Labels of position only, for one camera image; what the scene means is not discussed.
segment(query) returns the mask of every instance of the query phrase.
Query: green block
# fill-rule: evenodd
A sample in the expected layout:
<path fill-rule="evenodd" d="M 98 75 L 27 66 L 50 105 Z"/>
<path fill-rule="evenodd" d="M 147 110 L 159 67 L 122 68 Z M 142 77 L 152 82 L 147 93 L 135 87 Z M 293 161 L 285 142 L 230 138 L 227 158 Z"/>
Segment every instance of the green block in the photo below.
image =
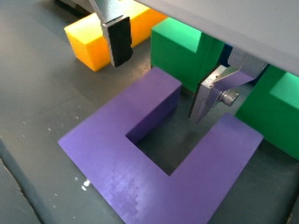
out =
<path fill-rule="evenodd" d="M 225 44 L 172 18 L 152 29 L 152 66 L 160 67 L 192 92 L 218 64 Z"/>
<path fill-rule="evenodd" d="M 299 77 L 271 66 L 237 117 L 299 160 Z"/>

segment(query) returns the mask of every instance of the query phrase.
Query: orange block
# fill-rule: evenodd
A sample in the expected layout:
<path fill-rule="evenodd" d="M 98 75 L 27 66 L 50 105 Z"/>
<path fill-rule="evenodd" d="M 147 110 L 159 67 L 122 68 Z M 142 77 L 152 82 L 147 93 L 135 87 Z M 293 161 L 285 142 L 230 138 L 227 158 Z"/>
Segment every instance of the orange block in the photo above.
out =
<path fill-rule="evenodd" d="M 132 46 L 136 46 L 150 38 L 152 27 L 167 16 L 132 0 L 123 0 L 122 4 L 131 18 Z M 110 64 L 108 42 L 96 13 L 68 25 L 64 31 L 76 57 L 96 72 Z"/>

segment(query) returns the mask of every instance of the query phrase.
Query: white speck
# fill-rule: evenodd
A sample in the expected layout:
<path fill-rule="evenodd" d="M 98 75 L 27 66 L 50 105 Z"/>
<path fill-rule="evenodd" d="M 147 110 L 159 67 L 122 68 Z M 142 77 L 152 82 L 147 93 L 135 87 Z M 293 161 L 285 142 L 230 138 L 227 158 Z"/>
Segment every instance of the white speck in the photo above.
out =
<path fill-rule="evenodd" d="M 83 183 L 84 186 L 90 186 L 90 180 L 87 179 L 87 181 Z"/>

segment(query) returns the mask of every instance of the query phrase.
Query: purple u-shaped block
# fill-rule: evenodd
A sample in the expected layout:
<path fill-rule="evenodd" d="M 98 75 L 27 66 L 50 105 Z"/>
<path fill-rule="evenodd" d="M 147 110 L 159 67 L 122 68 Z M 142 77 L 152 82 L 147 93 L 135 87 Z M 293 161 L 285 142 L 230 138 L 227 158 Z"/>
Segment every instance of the purple u-shaped block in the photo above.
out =
<path fill-rule="evenodd" d="M 262 141 L 225 115 L 168 176 L 134 143 L 174 110 L 179 93 L 180 82 L 154 68 L 60 140 L 127 224 L 207 223 Z"/>

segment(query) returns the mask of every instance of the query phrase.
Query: foam block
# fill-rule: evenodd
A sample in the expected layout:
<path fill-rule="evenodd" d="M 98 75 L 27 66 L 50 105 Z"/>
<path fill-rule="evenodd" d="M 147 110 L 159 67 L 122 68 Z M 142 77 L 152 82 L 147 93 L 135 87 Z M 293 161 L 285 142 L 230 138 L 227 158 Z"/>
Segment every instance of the foam block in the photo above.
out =
<path fill-rule="evenodd" d="M 152 26 L 166 19 L 166 15 L 132 0 L 123 0 L 122 3 L 126 15 L 131 17 L 132 46 L 136 46 L 150 38 Z M 108 42 L 103 37 L 96 13 L 68 25 L 64 30 L 79 60 L 94 71 L 108 65 Z"/>
<path fill-rule="evenodd" d="M 179 89 L 154 68 L 60 140 L 127 224 L 207 223 L 262 140 L 226 115 L 168 176 L 135 142 L 174 110 Z"/>
<path fill-rule="evenodd" d="M 299 160 L 299 77 L 271 66 L 237 116 Z"/>
<path fill-rule="evenodd" d="M 160 67 L 195 92 L 218 64 L 225 44 L 172 18 L 154 27 L 151 40 L 152 66 Z"/>

